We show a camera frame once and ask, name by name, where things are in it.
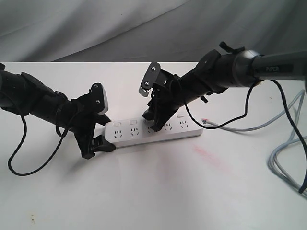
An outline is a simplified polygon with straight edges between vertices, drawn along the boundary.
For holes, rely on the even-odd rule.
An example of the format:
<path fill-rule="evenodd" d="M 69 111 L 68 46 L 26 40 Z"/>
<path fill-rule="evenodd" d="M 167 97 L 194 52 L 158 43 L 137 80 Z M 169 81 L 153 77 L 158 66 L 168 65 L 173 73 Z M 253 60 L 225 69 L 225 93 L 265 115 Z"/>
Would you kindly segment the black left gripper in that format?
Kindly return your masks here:
<path fill-rule="evenodd" d="M 95 156 L 94 152 L 113 152 L 116 146 L 108 142 L 104 135 L 93 138 L 96 121 L 105 125 L 111 119 L 106 114 L 96 116 L 90 94 L 72 99 L 71 103 L 74 111 L 69 128 L 76 138 L 81 157 L 90 159 Z"/>

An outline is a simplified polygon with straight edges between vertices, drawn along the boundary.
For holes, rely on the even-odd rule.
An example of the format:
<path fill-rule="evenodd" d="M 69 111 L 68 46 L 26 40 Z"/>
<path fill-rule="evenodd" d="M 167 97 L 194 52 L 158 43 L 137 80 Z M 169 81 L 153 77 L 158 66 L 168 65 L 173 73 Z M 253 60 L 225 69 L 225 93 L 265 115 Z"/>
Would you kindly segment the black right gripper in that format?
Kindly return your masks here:
<path fill-rule="evenodd" d="M 160 70 L 156 83 L 149 95 L 148 109 L 142 114 L 146 120 L 154 120 L 153 131 L 160 131 L 164 124 L 177 112 L 175 94 L 179 90 L 179 76 L 163 69 Z"/>

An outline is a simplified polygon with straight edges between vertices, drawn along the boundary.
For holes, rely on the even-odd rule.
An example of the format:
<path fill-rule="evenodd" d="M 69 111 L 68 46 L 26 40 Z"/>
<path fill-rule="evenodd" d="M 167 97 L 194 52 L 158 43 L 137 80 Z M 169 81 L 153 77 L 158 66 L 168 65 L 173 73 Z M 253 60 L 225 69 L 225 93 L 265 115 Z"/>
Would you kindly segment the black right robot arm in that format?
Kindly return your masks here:
<path fill-rule="evenodd" d="M 160 131 L 177 110 L 206 95 L 222 94 L 228 88 L 253 87 L 263 80 L 299 80 L 307 78 L 307 53 L 261 55 L 240 47 L 233 49 L 225 42 L 220 47 L 226 54 L 213 49 L 197 65 L 178 76 L 152 62 L 139 88 L 139 93 L 150 96 L 143 118 L 152 121 L 151 129 Z"/>

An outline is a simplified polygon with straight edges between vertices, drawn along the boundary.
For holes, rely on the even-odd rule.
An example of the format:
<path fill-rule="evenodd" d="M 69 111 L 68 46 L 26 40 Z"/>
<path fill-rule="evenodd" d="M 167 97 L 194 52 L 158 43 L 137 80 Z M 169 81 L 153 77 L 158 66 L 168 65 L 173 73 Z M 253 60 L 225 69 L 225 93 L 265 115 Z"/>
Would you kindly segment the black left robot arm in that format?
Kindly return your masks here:
<path fill-rule="evenodd" d="M 90 159 L 96 152 L 112 152 L 115 145 L 104 135 L 94 137 L 96 124 L 106 125 L 108 102 L 101 83 L 94 83 L 89 92 L 69 100 L 28 73 L 13 74 L 0 66 L 0 107 L 16 115 L 29 114 L 72 132 L 82 158 Z"/>

